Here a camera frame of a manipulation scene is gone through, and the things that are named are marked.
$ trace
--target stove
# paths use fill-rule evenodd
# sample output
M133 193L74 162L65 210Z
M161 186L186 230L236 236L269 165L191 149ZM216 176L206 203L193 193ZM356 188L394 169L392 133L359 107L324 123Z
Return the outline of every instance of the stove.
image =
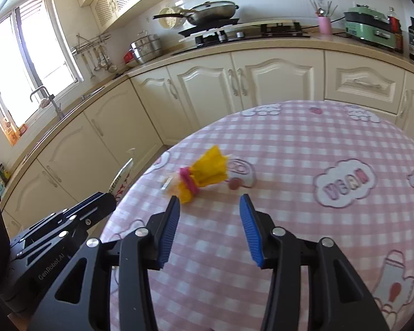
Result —
M245 33L238 31L236 37L230 37L225 32L239 30L244 27L257 27L258 33L252 36L245 36ZM260 22L249 22L240 24L237 18L218 20L210 22L206 25L195 26L187 30L179 32L183 41L195 41L193 46L178 50L172 55L179 55L184 52L197 50L200 48L216 46L219 44L226 44L231 42L249 41L252 39L266 39L266 38L309 38L310 36L303 32L301 24L298 22L287 20L269 20Z

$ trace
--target pink checkered tablecloth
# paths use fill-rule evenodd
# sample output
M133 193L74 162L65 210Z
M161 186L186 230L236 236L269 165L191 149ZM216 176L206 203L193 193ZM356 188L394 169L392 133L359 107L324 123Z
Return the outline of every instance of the pink checkered tablecloth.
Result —
M239 197L298 238L330 236L354 265L390 328L414 312L414 142L396 126L354 105L292 101L236 113L175 145L132 186L108 221L116 240L165 210L163 177L217 144L230 179L181 206L169 262L149 272L160 330L259 330L270 270L252 261ZM308 319L302 271L300 329ZM119 329L116 272L112 330Z

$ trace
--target faucet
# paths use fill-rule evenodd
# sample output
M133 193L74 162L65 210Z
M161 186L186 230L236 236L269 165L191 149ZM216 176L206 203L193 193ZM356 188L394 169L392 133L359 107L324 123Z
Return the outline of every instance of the faucet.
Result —
M33 91L31 93L31 95L29 96L29 99L31 100L31 102L32 102L32 96L34 94L36 94L38 91L40 91L40 93L43 96L43 98L49 99L50 103L52 103L52 105L55 108L55 111L57 112L58 119L59 120L62 120L64 118L64 113L60 109L61 103L60 103L59 106L57 106L57 103L55 103L55 101L54 101L54 95L53 94L49 94L49 92L47 91L47 88L46 87L40 86L35 91Z

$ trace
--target window frame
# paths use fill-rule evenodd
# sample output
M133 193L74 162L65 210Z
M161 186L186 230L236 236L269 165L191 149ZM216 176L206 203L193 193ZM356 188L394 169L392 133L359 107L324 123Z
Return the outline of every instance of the window frame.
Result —
M28 61L28 55L26 54L27 51L25 51L25 48L23 47L22 39L24 40L24 37L22 35L21 31L21 24L18 26L18 19L16 15L16 10L19 9L20 5L24 4L29 0L17 0L13 3L12 6L6 7L6 10L0 14L0 23L4 20L10 17L12 28L14 31L14 35L16 37L16 42L19 48L19 52L22 56L23 63L25 65L25 73L29 77L29 81L31 82L31 87L33 90L39 87L41 85L41 80L36 74L35 69L31 68L30 62ZM53 0L44 0L44 3L46 5L46 10L49 15L49 19L51 21L52 27L54 29L55 36L57 38L58 44L60 46L60 49L63 52L63 55L65 57L66 64L70 71L72 72L74 82L72 82L69 86L67 86L65 89L63 89L61 92L59 92L54 99L58 100L65 94L67 94L69 91L74 89L78 84L82 83L84 81L84 78L78 69L78 66L74 60L74 57L72 56L71 50L69 49L69 45L67 44L66 37L64 36L63 30L60 25L60 21L58 19L57 11L55 9L54 1ZM38 95L35 96L38 101L41 100L42 95L39 92ZM49 110L50 108L53 108L51 105L45 109L38 108L25 122L26 126L29 128L45 111ZM6 105L4 104L2 97L0 95L0 125L2 128L3 125L3 117L6 117L11 124L13 125L14 129L18 130L21 126L17 126L14 122L12 115L6 108Z

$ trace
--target pink utensil holder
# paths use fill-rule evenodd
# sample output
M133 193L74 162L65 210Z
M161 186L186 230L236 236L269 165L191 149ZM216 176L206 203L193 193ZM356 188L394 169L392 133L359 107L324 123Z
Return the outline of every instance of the pink utensil holder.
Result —
M319 21L319 32L322 35L332 35L333 29L331 27L331 19L325 16L318 16Z

